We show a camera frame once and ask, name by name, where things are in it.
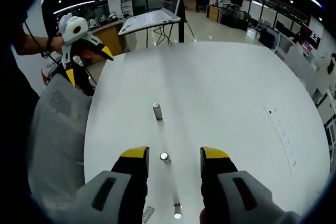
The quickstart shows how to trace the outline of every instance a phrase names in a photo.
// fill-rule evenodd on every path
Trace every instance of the white laptop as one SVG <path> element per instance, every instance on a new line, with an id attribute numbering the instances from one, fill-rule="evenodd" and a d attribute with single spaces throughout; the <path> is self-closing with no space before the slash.
<path id="1" fill-rule="evenodd" d="M 180 0 L 163 0 L 161 10 L 144 13 L 127 19 L 118 34 L 125 35 L 149 27 L 179 22 L 181 20 L 177 16 L 179 3 Z"/>

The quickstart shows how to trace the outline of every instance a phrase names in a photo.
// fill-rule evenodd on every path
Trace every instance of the white table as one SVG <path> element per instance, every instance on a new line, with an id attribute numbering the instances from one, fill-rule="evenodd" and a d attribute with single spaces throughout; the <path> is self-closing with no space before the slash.
<path id="1" fill-rule="evenodd" d="M 163 121 L 155 119 L 158 102 Z M 296 166 L 268 110 L 281 119 Z M 146 205 L 151 223 L 172 223 L 173 201 L 164 164 L 172 159 L 183 205 L 179 223 L 199 223 L 200 147 L 228 153 L 238 170 L 267 186 L 283 210 L 302 214 L 329 174 L 326 134 L 311 98 L 268 48 L 230 42 L 192 42 L 115 57 L 103 69 L 86 129 L 86 182 L 111 170 L 126 149 L 150 147 Z"/>

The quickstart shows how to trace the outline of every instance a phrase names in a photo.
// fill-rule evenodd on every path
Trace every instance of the human arm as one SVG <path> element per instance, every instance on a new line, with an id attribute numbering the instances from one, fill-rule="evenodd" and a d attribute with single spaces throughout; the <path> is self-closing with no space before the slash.
<path id="1" fill-rule="evenodd" d="M 35 55 L 46 51 L 47 43 L 47 37 L 32 37 L 24 32 L 22 26 L 19 26 L 17 28 L 13 46 L 18 55 Z M 62 37 L 54 37 L 51 41 L 50 47 L 52 51 L 62 54 L 63 45 L 64 42 Z"/>

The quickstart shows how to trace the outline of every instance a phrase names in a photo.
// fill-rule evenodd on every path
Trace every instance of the office chair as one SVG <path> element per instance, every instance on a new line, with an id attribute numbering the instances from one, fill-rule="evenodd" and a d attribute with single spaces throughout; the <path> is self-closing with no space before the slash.
<path id="1" fill-rule="evenodd" d="M 33 198 L 57 222 L 85 184 L 83 152 L 91 98 L 57 74 L 34 111 L 27 149 Z"/>
<path id="2" fill-rule="evenodd" d="M 279 56 L 279 58 L 281 60 L 284 60 L 286 58 L 286 55 L 287 55 L 288 51 L 289 51 L 289 48 L 293 45 L 294 45 L 294 43 L 289 38 L 287 38 L 285 35 L 280 33 L 279 34 L 278 45 L 273 50 L 273 52 L 277 56 Z"/>
<path id="3" fill-rule="evenodd" d="M 264 21 L 260 18 L 259 19 L 259 22 L 258 22 L 258 25 L 256 27 L 257 31 L 261 31 L 263 28 L 265 27 L 265 23 Z"/>

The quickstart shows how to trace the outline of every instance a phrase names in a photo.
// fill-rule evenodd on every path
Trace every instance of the metal cylinder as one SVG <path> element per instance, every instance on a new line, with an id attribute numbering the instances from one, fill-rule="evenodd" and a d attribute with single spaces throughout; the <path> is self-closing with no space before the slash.
<path id="1" fill-rule="evenodd" d="M 161 107 L 158 103 L 153 104 L 154 114 L 157 120 L 162 120 Z"/>
<path id="2" fill-rule="evenodd" d="M 170 159 L 169 155 L 167 152 L 163 152 L 160 154 L 160 159 L 165 163 L 169 164 L 172 160 Z"/>
<path id="3" fill-rule="evenodd" d="M 182 205 L 180 203 L 174 204 L 174 218 L 180 219 L 182 217 Z"/>

